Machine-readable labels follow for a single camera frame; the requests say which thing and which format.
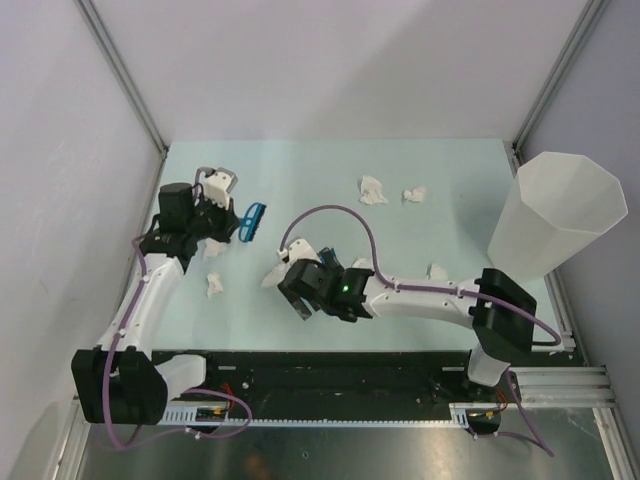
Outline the blue hand brush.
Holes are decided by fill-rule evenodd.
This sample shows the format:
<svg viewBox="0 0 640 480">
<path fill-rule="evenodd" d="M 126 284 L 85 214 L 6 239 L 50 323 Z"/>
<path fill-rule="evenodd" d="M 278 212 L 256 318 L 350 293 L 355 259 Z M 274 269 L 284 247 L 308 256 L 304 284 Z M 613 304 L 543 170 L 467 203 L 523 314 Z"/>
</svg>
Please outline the blue hand brush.
<svg viewBox="0 0 640 480">
<path fill-rule="evenodd" d="M 267 206 L 260 202 L 251 204 L 244 213 L 238 229 L 238 239 L 242 243 L 254 240 Z"/>
</svg>

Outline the blue dustpan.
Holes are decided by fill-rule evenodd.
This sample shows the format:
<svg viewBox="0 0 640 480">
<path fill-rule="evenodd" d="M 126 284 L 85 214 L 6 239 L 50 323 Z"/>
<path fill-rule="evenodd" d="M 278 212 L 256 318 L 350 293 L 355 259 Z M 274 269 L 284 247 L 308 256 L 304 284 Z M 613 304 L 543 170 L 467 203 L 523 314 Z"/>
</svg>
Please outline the blue dustpan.
<svg viewBox="0 0 640 480">
<path fill-rule="evenodd" d="M 328 265 L 331 268 L 339 267 L 341 265 L 337 258 L 335 249 L 332 247 L 325 247 L 318 253 L 323 264 Z"/>
</svg>

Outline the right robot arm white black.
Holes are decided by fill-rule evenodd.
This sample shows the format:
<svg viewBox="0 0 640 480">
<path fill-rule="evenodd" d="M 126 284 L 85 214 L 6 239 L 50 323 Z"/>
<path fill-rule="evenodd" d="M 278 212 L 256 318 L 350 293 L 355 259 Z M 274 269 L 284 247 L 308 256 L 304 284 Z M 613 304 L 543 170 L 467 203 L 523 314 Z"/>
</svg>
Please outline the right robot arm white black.
<svg viewBox="0 0 640 480">
<path fill-rule="evenodd" d="M 473 401 L 493 394 L 504 372 L 531 353 L 537 302 L 503 272 L 486 268 L 477 279 L 423 280 L 409 285 L 382 280 L 372 268 L 345 268 L 334 252 L 290 254 L 278 290 L 302 319 L 322 311 L 342 321 L 410 317 L 438 320 L 474 332 L 461 376 Z"/>
</svg>

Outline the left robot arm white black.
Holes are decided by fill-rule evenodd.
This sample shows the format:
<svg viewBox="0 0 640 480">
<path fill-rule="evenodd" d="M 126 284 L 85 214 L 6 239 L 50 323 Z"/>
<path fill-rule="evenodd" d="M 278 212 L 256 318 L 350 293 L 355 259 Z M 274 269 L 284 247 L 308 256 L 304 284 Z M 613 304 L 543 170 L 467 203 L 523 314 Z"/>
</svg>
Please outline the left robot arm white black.
<svg viewBox="0 0 640 480">
<path fill-rule="evenodd" d="M 72 375 L 86 420 L 94 424 L 155 425 L 169 401 L 189 390 L 214 397 L 221 376 L 198 354 L 176 354 L 156 364 L 153 340 L 174 290 L 199 242 L 228 243 L 240 225 L 231 190 L 235 179 L 216 171 L 204 181 L 166 184 L 159 211 L 134 239 L 139 261 L 131 285 L 107 331 L 91 349 L 78 350 Z"/>
</svg>

